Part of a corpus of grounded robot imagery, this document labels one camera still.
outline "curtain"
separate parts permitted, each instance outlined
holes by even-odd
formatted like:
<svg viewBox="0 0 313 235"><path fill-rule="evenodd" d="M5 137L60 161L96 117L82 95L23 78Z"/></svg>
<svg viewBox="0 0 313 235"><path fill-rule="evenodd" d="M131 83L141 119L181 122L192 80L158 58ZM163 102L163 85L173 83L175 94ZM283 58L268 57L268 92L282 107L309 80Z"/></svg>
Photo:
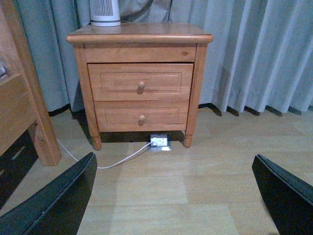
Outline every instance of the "curtain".
<svg viewBox="0 0 313 235"><path fill-rule="evenodd" d="M69 32L89 24L85 0L16 0L48 110L83 108ZM119 0L129 22L191 23L211 32L200 104L306 111L313 105L311 0Z"/></svg>
<svg viewBox="0 0 313 235"><path fill-rule="evenodd" d="M70 104L84 108L72 45L68 33L88 25L85 0L16 0L48 111Z"/></svg>

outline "drawer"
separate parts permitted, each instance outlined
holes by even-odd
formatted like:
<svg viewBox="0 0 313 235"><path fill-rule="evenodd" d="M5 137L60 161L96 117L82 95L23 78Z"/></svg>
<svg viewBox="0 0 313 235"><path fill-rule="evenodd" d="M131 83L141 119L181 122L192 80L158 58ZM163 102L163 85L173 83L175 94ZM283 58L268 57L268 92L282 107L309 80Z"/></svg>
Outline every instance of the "drawer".
<svg viewBox="0 0 313 235"><path fill-rule="evenodd" d="M184 130L188 101L95 102L100 131Z"/></svg>
<svg viewBox="0 0 313 235"><path fill-rule="evenodd" d="M94 101L189 100L193 64L88 64Z"/></svg>
<svg viewBox="0 0 313 235"><path fill-rule="evenodd" d="M196 44L85 44L87 63L194 62Z"/></svg>

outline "wall outlet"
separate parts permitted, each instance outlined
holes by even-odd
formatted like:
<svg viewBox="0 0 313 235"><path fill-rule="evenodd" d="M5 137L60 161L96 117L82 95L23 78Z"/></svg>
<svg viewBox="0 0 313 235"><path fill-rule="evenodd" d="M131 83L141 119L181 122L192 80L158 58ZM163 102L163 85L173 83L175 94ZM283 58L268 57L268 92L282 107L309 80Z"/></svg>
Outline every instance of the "wall outlet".
<svg viewBox="0 0 313 235"><path fill-rule="evenodd" d="M167 147L167 134L152 134L150 136L151 147Z"/></svg>

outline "wooden knob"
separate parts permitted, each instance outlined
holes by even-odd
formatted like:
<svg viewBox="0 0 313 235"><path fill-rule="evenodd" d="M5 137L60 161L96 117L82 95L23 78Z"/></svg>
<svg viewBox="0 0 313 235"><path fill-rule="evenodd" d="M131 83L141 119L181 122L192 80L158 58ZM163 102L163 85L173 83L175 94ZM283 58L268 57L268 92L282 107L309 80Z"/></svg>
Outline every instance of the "wooden knob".
<svg viewBox="0 0 313 235"><path fill-rule="evenodd" d="M146 120L146 117L144 115L140 115L139 121L145 121L145 120Z"/></svg>
<svg viewBox="0 0 313 235"><path fill-rule="evenodd" d="M139 82L138 83L138 87L141 88L141 89L144 89L146 86L146 84L144 82Z"/></svg>

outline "laminate floor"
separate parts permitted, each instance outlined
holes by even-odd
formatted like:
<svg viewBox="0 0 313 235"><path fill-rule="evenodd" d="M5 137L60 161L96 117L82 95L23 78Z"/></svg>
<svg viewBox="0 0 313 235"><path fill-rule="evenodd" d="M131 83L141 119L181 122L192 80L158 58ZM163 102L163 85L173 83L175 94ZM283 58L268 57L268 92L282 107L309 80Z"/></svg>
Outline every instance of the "laminate floor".
<svg viewBox="0 0 313 235"><path fill-rule="evenodd" d="M78 159L95 152L111 165L146 144L149 133L103 133L94 151L84 115L52 117L57 138ZM99 169L79 235L278 235L261 199L252 162L262 154L313 184L313 112L259 117L243 112L216 116L200 109L190 148L170 132L173 151L143 151L111 169ZM4 214L75 161L61 149L58 166L37 160L0 211Z"/></svg>

